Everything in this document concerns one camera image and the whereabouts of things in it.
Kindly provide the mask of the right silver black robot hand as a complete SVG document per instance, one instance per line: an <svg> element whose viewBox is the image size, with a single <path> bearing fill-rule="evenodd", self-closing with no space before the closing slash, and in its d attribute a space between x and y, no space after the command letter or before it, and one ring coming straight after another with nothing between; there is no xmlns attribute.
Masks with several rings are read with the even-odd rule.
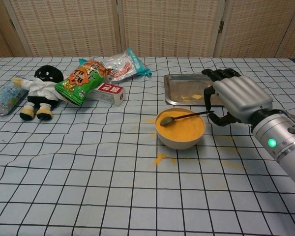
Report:
<svg viewBox="0 0 295 236"><path fill-rule="evenodd" d="M222 118L209 113L210 120L218 126L231 123L256 125L271 113L273 99L251 78L239 74L232 68L204 69L202 74L213 81L212 86L204 90L206 109L211 110L210 98L217 95L227 114Z"/></svg>

